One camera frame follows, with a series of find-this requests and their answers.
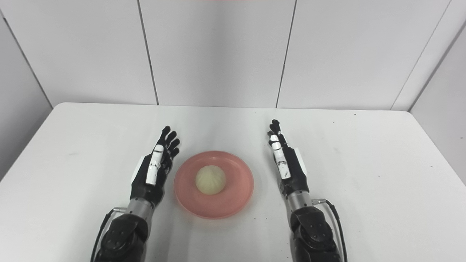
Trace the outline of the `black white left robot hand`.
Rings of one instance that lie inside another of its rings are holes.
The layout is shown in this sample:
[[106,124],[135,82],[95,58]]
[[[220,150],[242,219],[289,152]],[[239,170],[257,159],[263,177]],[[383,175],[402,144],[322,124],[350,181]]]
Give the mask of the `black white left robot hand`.
[[153,207],[161,202],[168,174],[179,153],[179,144],[177,132],[173,131],[170,126],[165,126],[153,151],[142,156],[138,167],[135,168],[131,183],[131,200],[144,199]]

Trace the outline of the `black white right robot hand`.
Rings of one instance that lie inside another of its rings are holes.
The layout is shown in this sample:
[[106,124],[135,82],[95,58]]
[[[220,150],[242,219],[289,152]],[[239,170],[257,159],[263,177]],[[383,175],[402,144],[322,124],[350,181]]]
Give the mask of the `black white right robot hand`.
[[273,151],[273,160],[280,175],[280,191],[285,198],[293,194],[309,192],[307,170],[298,148],[288,145],[281,130],[280,122],[273,119],[268,131],[269,145]]

